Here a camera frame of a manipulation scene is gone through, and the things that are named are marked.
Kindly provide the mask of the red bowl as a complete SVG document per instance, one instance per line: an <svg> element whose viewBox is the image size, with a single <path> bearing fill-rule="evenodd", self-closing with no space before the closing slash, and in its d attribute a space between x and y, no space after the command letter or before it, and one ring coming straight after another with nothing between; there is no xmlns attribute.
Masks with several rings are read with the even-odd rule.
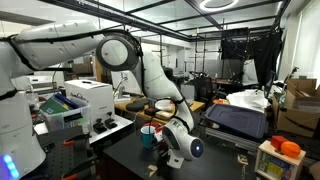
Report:
<svg viewBox="0 0 320 180"><path fill-rule="evenodd" d="M159 122L148 122L144 124L145 127L151 126L155 128L155 132L159 133L162 131L163 129L163 124L159 123Z"/></svg>

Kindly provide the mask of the blue cup left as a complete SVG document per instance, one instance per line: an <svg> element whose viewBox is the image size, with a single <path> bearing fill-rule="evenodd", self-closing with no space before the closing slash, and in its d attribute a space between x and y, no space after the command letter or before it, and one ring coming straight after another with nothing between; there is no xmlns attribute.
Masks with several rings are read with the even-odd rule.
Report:
<svg viewBox="0 0 320 180"><path fill-rule="evenodd" d="M154 126L143 126L141 128L141 140L144 148L150 149L153 146L154 134Z"/></svg>

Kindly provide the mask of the orange bowl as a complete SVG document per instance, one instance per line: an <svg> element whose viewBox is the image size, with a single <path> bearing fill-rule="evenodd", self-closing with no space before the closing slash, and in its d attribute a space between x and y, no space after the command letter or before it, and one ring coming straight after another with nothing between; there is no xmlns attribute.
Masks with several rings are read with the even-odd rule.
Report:
<svg viewBox="0 0 320 180"><path fill-rule="evenodd" d="M214 104L229 104L229 101L225 100L225 99L215 99L215 100L213 100L213 103Z"/></svg>

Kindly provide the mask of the tan rectangular box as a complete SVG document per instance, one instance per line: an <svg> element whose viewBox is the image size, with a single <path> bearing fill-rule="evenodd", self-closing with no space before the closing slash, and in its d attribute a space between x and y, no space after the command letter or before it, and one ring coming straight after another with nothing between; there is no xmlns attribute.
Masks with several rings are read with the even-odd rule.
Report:
<svg viewBox="0 0 320 180"><path fill-rule="evenodd" d="M157 117L158 119L165 120L165 121L170 120L172 116L173 116L172 113L166 112L166 111L158 111L158 112L156 113L156 117Z"/></svg>

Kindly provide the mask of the wooden desk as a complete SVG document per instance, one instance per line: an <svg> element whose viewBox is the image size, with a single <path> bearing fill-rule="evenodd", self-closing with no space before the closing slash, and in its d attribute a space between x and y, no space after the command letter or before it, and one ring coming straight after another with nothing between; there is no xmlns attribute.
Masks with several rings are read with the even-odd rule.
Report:
<svg viewBox="0 0 320 180"><path fill-rule="evenodd" d="M126 117L130 120L133 120L133 121L152 120L153 122L158 122L160 124L166 124L168 122L167 119L161 119L156 116L149 116L149 115L145 114L143 110L135 112L135 111L129 111L126 109L126 106L128 104L134 103L136 101L143 101L146 103L147 98L146 97L141 97L141 98L131 97L129 101L116 102L114 105L116 114L119 116L122 116L122 117ZM190 105L190 109L194 114L201 112L204 107L205 107L205 104L203 102L199 102L199 101L193 101Z"/></svg>

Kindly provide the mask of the white computer monitor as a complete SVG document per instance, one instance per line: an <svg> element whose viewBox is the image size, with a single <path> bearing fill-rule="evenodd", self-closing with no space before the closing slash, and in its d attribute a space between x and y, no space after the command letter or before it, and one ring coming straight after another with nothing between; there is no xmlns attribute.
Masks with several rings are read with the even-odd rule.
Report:
<svg viewBox="0 0 320 180"><path fill-rule="evenodd" d="M112 71L112 84L116 88L118 85L124 87L125 92L141 94L140 86L131 71Z"/></svg>

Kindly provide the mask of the white cardboard box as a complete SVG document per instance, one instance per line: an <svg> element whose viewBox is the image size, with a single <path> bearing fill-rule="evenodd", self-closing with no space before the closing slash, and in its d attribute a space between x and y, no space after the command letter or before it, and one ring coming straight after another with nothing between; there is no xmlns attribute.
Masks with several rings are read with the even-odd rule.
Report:
<svg viewBox="0 0 320 180"><path fill-rule="evenodd" d="M97 119L105 121L115 116L113 86L92 80L69 80L65 82L66 94L83 99L90 105L90 128Z"/></svg>

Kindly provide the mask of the black curtain backdrop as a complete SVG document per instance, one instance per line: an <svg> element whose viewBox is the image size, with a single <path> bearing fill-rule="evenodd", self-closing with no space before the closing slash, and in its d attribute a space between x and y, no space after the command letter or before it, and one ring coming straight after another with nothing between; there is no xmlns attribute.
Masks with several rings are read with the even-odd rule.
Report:
<svg viewBox="0 0 320 180"><path fill-rule="evenodd" d="M225 30L221 36L222 58L255 61L259 85L267 82L282 50L282 30L271 30L255 35L248 28Z"/></svg>

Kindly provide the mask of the blue plastic bin lid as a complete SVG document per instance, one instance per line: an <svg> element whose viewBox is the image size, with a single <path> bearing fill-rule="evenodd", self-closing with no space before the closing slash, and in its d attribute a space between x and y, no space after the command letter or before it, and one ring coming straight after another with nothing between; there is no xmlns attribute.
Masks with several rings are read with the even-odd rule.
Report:
<svg viewBox="0 0 320 180"><path fill-rule="evenodd" d="M253 138L262 138L268 130L266 116L258 111L228 104L214 104L205 118Z"/></svg>

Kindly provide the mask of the clear plastic storage bin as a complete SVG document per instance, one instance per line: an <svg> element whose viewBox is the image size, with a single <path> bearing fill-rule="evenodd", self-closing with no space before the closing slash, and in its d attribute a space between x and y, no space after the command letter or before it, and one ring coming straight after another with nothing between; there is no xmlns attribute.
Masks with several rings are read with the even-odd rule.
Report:
<svg viewBox="0 0 320 180"><path fill-rule="evenodd" d="M90 105L76 97L54 94L40 106L40 113L50 131L81 126L90 131Z"/></svg>

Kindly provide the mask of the red toy block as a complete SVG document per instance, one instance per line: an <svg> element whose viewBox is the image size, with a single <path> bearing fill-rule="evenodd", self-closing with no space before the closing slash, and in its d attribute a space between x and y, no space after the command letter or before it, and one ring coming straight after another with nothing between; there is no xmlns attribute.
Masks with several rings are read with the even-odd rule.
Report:
<svg viewBox="0 0 320 180"><path fill-rule="evenodd" d="M277 150L281 149L281 145L283 142L286 142L287 139L283 136L272 136L271 137L271 145Z"/></svg>

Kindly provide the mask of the wooden toy box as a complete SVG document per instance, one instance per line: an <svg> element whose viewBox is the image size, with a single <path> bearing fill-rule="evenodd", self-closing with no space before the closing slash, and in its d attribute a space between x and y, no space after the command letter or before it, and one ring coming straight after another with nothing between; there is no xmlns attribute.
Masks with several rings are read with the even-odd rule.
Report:
<svg viewBox="0 0 320 180"><path fill-rule="evenodd" d="M277 152L271 142L265 140L257 151L255 172L267 180L298 180L301 174L305 151L291 158Z"/></svg>

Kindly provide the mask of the brown cardboard box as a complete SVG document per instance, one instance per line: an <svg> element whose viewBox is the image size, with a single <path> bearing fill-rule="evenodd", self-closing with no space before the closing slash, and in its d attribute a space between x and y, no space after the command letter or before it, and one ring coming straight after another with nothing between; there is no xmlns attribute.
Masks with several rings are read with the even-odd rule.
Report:
<svg viewBox="0 0 320 180"><path fill-rule="evenodd" d="M286 90L275 93L272 110L276 128L309 138L320 138L320 87L316 79L288 79Z"/></svg>

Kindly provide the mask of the orange toy ball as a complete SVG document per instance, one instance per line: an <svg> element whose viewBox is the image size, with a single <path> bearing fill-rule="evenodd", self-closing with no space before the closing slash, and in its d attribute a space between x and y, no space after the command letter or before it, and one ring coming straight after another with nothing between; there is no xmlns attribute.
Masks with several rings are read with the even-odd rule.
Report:
<svg viewBox="0 0 320 180"><path fill-rule="evenodd" d="M283 142L281 144L280 150L284 155L291 158L296 158L301 152L300 146L292 141Z"/></svg>

